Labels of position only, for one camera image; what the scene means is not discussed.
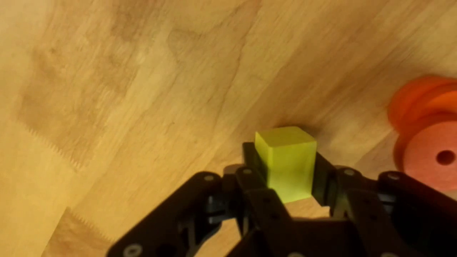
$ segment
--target screw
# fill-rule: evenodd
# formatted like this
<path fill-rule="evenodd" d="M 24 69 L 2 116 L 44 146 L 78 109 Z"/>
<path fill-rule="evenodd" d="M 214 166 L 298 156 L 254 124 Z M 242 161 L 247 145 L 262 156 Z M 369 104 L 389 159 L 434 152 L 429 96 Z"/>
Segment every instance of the screw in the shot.
<path fill-rule="evenodd" d="M 212 181 L 214 175 L 204 175 L 204 181 Z"/>
<path fill-rule="evenodd" d="M 124 248 L 122 257 L 140 257 L 142 252 L 141 243 L 130 243 Z"/>
<path fill-rule="evenodd" d="M 344 172 L 345 175 L 349 175 L 349 176 L 355 175 L 355 171 L 354 171 L 354 169 L 344 169 L 342 172 Z"/>
<path fill-rule="evenodd" d="M 381 257 L 398 257 L 397 253 L 394 253 L 394 252 L 388 252 L 388 251 L 385 251 L 385 252 L 381 252 Z"/>
<path fill-rule="evenodd" d="M 387 176 L 391 178 L 391 179 L 399 179 L 399 175 L 395 173 L 395 172 L 388 172 Z"/>
<path fill-rule="evenodd" d="M 304 257 L 304 253 L 298 252 L 298 251 L 294 251 L 294 252 L 290 252 L 287 257 Z"/>

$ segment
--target wooden surface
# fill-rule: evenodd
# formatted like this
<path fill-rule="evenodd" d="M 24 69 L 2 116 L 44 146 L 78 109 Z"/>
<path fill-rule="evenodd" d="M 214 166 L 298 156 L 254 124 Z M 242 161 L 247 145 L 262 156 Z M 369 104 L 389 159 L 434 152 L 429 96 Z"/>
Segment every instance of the wooden surface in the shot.
<path fill-rule="evenodd" d="M 454 0 L 4 0 L 0 34 L 1 255 L 102 255 L 260 128 L 302 125 L 374 176 L 391 94 L 457 75 Z"/>

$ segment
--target red plastic disc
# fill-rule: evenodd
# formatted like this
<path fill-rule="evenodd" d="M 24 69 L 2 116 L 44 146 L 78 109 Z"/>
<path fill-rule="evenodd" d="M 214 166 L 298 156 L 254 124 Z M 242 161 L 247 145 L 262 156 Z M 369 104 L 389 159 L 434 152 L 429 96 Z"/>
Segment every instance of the red plastic disc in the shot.
<path fill-rule="evenodd" d="M 405 124 L 434 111 L 432 105 L 439 105 L 439 108 L 442 108 L 445 104 L 451 104 L 451 108 L 454 108 L 454 105 L 457 105 L 455 98 L 454 101 L 445 99 L 438 104 L 441 98 L 454 96 L 441 96 L 442 92 L 449 92 L 452 89 L 457 91 L 457 79 L 448 76 L 428 74 L 408 81 L 388 102 L 389 124 L 397 131 L 401 131 Z"/>
<path fill-rule="evenodd" d="M 457 189 L 457 116 L 429 115 L 402 131 L 394 152 L 398 168 L 437 189 Z"/>

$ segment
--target wooden table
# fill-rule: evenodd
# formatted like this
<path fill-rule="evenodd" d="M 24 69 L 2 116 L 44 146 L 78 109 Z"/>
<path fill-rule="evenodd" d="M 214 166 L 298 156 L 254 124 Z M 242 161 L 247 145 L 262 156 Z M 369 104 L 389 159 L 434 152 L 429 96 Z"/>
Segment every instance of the wooden table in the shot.
<path fill-rule="evenodd" d="M 392 92 L 457 74 L 452 0 L 5 0 L 0 34 L 1 255 L 102 255 L 275 125 L 375 176 Z M 235 239 L 228 222 L 200 255 Z"/>

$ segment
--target yellow cube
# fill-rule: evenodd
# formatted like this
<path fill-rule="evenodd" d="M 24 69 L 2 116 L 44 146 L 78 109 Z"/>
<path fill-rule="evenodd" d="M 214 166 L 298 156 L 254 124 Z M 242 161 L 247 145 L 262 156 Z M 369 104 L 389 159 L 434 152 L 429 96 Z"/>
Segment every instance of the yellow cube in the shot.
<path fill-rule="evenodd" d="M 311 195 L 317 141 L 300 126 L 255 132 L 255 149 L 267 166 L 267 185 L 282 202 Z"/>

